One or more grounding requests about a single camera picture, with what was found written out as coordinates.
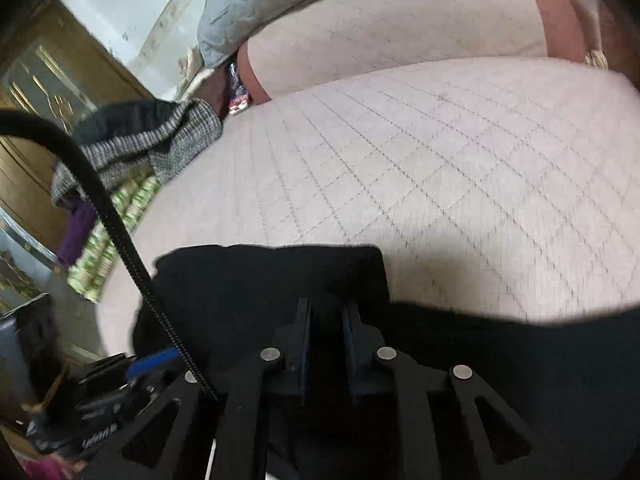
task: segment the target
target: wooden door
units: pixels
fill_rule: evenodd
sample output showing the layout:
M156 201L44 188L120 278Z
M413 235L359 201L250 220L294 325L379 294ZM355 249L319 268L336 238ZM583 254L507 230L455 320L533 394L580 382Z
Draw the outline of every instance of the wooden door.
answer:
M43 5L2 58L0 107L38 114L67 133L101 105L149 96L57 0ZM0 137L0 207L53 252L68 218L50 204L54 164L39 145Z

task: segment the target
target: white wall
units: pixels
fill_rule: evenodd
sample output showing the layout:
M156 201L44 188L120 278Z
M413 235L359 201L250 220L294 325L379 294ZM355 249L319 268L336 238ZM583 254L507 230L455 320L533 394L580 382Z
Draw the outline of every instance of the white wall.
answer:
M60 1L151 93L173 97L181 79L177 62L197 43L204 0ZM160 27L157 22L165 7ZM150 44L154 27L155 41Z

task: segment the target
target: black cable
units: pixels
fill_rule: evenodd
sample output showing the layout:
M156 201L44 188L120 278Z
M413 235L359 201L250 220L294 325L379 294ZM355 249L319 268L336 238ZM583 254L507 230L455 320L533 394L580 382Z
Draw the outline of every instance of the black cable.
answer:
M32 140L44 146L57 155L71 170L107 229L129 274L140 290L143 301L148 304L162 328L167 332L202 391L214 400L219 400L216 389L207 381L207 378L197 367L193 357L177 333L175 333L174 327L164 313L161 302L154 293L151 276L146 272L142 259L140 259L140 255L136 251L127 229L124 227L113 203L111 203L111 199L107 195L98 174L86 159L80 147L55 124L34 114L27 114L17 110L0 110L0 128L2 128L1 134L4 136Z

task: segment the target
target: mattress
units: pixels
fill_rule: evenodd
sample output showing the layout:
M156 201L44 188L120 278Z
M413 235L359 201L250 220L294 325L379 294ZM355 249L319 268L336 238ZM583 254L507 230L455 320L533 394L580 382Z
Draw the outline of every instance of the mattress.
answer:
M611 312L640 300L638 124L624 76L559 59L358 75L229 118L133 238L151 272L183 246L375 244L395 300L535 323ZM97 309L109 354L138 301L118 262Z

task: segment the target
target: purple fabric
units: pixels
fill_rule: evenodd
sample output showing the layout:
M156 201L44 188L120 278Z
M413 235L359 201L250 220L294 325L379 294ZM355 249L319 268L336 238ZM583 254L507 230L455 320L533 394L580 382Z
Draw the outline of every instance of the purple fabric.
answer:
M68 200L71 216L66 225L65 237L58 248L58 261L66 269L71 267L82 254L82 248L94 228L96 213L94 207L79 196Z
M33 480L67 480L62 467L52 457L24 460L22 468Z

